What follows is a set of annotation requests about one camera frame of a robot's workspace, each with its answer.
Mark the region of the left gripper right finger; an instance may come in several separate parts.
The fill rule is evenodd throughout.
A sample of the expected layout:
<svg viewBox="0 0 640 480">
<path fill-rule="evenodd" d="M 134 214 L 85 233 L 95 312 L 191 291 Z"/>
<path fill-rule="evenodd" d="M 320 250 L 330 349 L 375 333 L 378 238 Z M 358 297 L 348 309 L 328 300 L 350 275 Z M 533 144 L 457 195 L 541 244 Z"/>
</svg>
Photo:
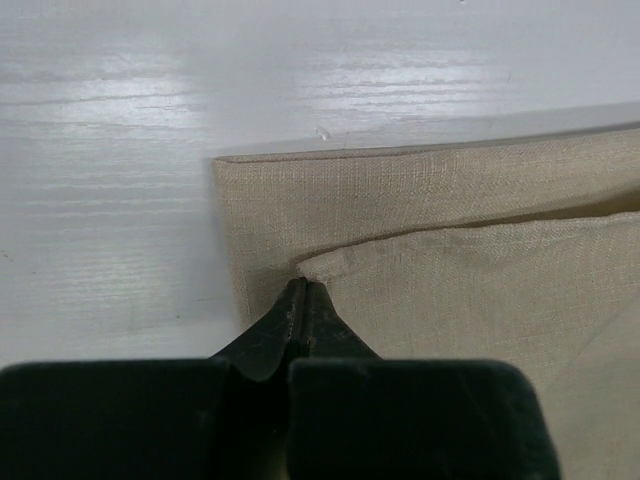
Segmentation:
<svg viewBox="0 0 640 480">
<path fill-rule="evenodd" d="M 383 360 L 308 283 L 289 368 L 293 479 L 557 479 L 536 392 L 496 360 Z"/>
</svg>

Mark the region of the beige cloth napkin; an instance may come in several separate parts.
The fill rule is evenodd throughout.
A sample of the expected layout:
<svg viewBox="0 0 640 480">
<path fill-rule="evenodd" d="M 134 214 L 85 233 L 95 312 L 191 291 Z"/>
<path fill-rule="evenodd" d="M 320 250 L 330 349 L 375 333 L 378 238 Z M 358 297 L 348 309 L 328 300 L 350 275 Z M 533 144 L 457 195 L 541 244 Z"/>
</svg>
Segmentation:
<svg viewBox="0 0 640 480">
<path fill-rule="evenodd" d="M 489 357 L 567 479 L 639 475 L 639 132 L 212 163 L 255 323 L 297 275 L 385 357 Z"/>
</svg>

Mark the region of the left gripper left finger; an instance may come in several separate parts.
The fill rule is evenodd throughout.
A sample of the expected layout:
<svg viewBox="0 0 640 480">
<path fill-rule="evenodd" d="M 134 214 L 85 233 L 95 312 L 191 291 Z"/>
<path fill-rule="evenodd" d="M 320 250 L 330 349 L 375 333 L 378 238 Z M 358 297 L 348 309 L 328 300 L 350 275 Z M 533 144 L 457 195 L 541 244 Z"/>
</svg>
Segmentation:
<svg viewBox="0 0 640 480">
<path fill-rule="evenodd" d="M 208 358 L 30 362 L 1 372 L 5 479 L 284 479 L 287 368 L 306 293 Z"/>
</svg>

